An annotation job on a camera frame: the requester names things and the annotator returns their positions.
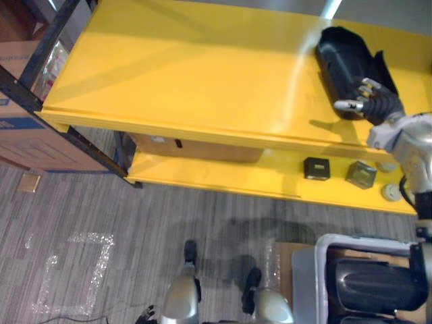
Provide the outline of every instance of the cardboard box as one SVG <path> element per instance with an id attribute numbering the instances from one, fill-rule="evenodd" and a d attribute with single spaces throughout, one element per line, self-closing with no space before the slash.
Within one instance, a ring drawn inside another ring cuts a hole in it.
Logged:
<path id="1" fill-rule="evenodd" d="M 142 152 L 170 157 L 190 157 L 231 162 L 257 162 L 261 148 L 249 148 L 195 140 L 179 140 L 145 134 L 129 134 Z"/>
<path id="2" fill-rule="evenodd" d="M 0 41 L 28 41 L 36 18 L 20 0 L 0 1 Z"/>
<path id="3" fill-rule="evenodd" d="M 16 162 L 13 162 L 11 160 L 8 160 L 5 157 L 0 157 L 0 165 L 4 165 L 4 166 L 7 166 L 7 167 L 17 167 L 18 169 L 23 169 L 23 170 L 26 170 L 26 171 L 30 170 L 29 167 L 26 167 L 25 165 L 21 165 L 21 164 L 18 164 Z"/>
<path id="4" fill-rule="evenodd" d="M 0 64 L 20 76 L 38 42 L 0 43 Z M 49 171 L 107 171 L 0 92 L 0 157 Z"/>
<path id="5" fill-rule="evenodd" d="M 400 267 L 409 268 L 410 263 L 408 258 L 402 256 L 392 256 L 388 254 L 379 254 L 372 252 L 361 252 L 348 249 L 329 248 L 327 251 L 327 262 L 331 262 L 335 258 L 360 258 L 360 259 L 372 259 L 378 261 L 385 261 L 391 265 L 398 265 Z M 426 303 L 419 309 L 413 312 L 407 312 L 404 310 L 398 311 L 398 318 L 405 321 L 412 321 L 416 324 L 426 323 Z"/>
<path id="6" fill-rule="evenodd" d="M 280 262 L 280 293 L 286 298 L 290 308 L 294 308 L 295 300 L 292 298 L 292 253 L 311 245 L 291 242 L 276 242 L 276 253 Z"/>

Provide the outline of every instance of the yellow shelf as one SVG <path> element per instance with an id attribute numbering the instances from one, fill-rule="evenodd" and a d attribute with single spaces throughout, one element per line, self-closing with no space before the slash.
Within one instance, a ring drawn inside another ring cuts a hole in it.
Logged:
<path id="1" fill-rule="evenodd" d="M 257 163 L 247 164 L 162 157 L 137 151 L 128 180 L 414 215 L 404 200 L 389 202 L 381 195 L 385 184 L 399 182 L 402 177 L 399 169 L 392 173 L 378 171 L 375 185 L 363 190 L 345 180 L 353 159 L 330 158 L 331 178 L 322 182 L 304 179 L 302 164 L 307 157 L 305 153 L 269 149 Z"/>
<path id="2" fill-rule="evenodd" d="M 388 161 L 371 125 L 331 109 L 314 48 L 344 26 L 385 60 L 408 113 L 430 111 L 427 36 L 297 13 L 170 0 L 104 0 L 41 117 L 62 124 Z"/>

